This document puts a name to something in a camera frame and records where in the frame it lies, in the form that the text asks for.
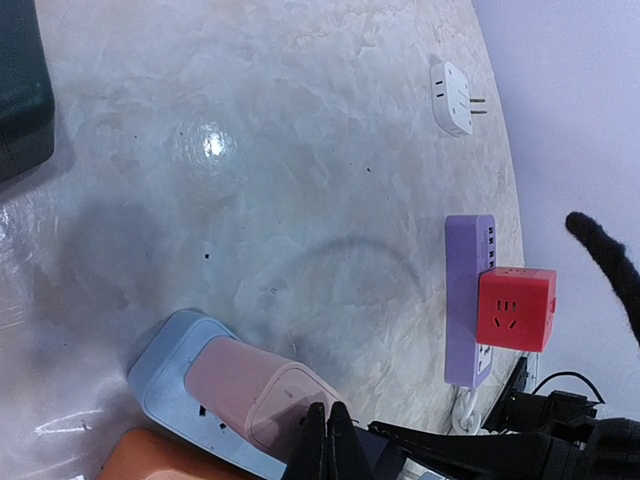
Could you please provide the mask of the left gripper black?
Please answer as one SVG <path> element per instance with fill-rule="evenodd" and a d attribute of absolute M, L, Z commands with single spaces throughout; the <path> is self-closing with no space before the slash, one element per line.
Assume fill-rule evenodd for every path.
<path fill-rule="evenodd" d="M 448 479 L 637 479 L 639 423 L 595 418 L 593 401 L 568 392 L 513 397 L 506 434 L 445 436 L 374 421 L 368 430 Z M 328 475 L 374 480 L 346 405 L 328 420 Z"/>

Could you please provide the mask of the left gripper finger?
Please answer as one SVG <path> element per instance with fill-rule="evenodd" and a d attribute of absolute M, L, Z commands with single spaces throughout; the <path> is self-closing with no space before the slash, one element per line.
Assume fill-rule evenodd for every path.
<path fill-rule="evenodd" d="M 327 465 L 325 407 L 314 402 L 307 410 L 302 433 L 282 479 L 324 480 L 328 478 Z"/>

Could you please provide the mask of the pink charger plug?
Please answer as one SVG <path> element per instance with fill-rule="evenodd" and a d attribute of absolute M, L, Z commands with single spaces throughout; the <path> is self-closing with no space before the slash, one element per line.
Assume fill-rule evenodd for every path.
<path fill-rule="evenodd" d="M 187 392 L 248 443 L 284 463 L 309 406 L 329 413 L 341 396 L 306 365 L 231 337 L 216 337 L 185 377 Z"/>

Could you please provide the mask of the orange power strip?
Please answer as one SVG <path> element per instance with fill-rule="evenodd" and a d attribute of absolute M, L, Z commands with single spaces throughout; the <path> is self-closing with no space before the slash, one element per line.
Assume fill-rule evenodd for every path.
<path fill-rule="evenodd" d="M 257 476 L 197 447 L 134 429 L 122 436 L 98 479 L 247 480 Z"/>

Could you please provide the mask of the light blue power strip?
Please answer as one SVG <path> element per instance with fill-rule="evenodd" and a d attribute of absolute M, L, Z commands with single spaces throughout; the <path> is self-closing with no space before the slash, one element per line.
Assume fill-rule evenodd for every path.
<path fill-rule="evenodd" d="M 182 440 L 262 479 L 279 479 L 282 462 L 249 444 L 186 390 L 188 369 L 220 336 L 236 337 L 200 311 L 174 312 L 143 338 L 145 349 L 128 371 L 128 384 L 144 414 Z"/>

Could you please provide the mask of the red cube socket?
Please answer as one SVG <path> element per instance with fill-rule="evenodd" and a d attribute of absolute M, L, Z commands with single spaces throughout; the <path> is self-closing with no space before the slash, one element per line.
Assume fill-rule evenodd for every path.
<path fill-rule="evenodd" d="M 557 306 L 557 272 L 497 267 L 479 280 L 476 340 L 483 345 L 542 353 Z"/>

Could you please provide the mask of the purple power strip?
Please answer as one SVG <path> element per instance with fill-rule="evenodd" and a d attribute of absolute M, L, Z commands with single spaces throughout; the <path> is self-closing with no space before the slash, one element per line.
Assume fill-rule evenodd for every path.
<path fill-rule="evenodd" d="M 496 226 L 490 214 L 445 219 L 446 383 L 477 388 L 489 376 L 493 351 L 477 342 L 479 281 L 496 267 Z"/>

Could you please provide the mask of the white plug adapter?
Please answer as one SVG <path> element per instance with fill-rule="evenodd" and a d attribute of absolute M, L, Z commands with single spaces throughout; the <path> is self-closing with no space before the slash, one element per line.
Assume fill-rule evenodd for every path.
<path fill-rule="evenodd" d="M 484 98 L 470 94 L 467 76 L 452 62 L 432 66 L 431 100 L 437 125 L 459 138 L 473 134 L 473 116 L 487 113 Z"/>

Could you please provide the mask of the dark green cube socket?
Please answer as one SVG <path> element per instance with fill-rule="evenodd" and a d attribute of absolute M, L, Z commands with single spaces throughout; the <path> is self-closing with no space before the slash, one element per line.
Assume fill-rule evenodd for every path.
<path fill-rule="evenodd" d="M 35 2 L 1 3 L 1 180 L 47 161 L 55 148 L 55 99 Z"/>

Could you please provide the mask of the dark grey charger plug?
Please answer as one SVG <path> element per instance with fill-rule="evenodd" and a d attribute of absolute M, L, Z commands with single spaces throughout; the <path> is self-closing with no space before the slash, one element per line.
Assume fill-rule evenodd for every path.
<path fill-rule="evenodd" d="M 357 427 L 356 435 L 375 478 L 396 480 L 406 462 L 405 452 L 390 439 L 368 430 Z"/>

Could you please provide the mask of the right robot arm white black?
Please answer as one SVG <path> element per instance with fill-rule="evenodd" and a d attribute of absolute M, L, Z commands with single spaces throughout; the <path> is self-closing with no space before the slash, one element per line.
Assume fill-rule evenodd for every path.
<path fill-rule="evenodd" d="M 626 254 L 625 246 L 582 212 L 566 216 L 567 231 L 587 250 L 608 279 L 627 314 L 629 327 L 639 341 L 639 272 Z"/>

